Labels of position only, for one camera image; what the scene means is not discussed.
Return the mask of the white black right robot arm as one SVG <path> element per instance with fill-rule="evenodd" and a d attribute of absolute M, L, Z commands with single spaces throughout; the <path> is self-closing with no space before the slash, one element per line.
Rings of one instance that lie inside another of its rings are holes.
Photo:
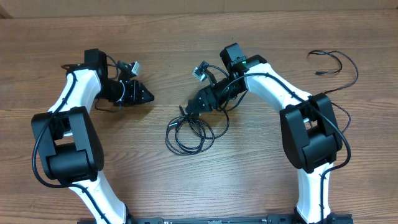
<path fill-rule="evenodd" d="M 266 223 L 352 223 L 351 215 L 338 215 L 328 204 L 330 174 L 338 151 L 348 142 L 339 130 L 333 103 L 324 93 L 311 95 L 278 75 L 267 60 L 247 57 L 237 43 L 220 52 L 225 78 L 217 81 L 203 61 L 192 74 L 209 81 L 188 101 L 185 117 L 224 111 L 229 100 L 249 91 L 262 98 L 280 116 L 282 146 L 297 169 L 298 202 L 291 215 L 268 215 Z"/>

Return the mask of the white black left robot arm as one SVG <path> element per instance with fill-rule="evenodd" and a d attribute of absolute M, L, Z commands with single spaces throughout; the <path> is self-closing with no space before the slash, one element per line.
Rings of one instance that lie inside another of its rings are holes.
<path fill-rule="evenodd" d="M 153 101 L 153 94 L 136 80 L 141 66 L 89 49 L 83 63 L 62 68 L 66 84 L 58 100 L 31 120 L 34 176 L 48 188 L 77 194 L 94 216 L 93 223 L 133 223 L 127 205 L 105 177 L 103 147 L 90 110 L 100 99 L 112 103 L 116 111 Z"/>

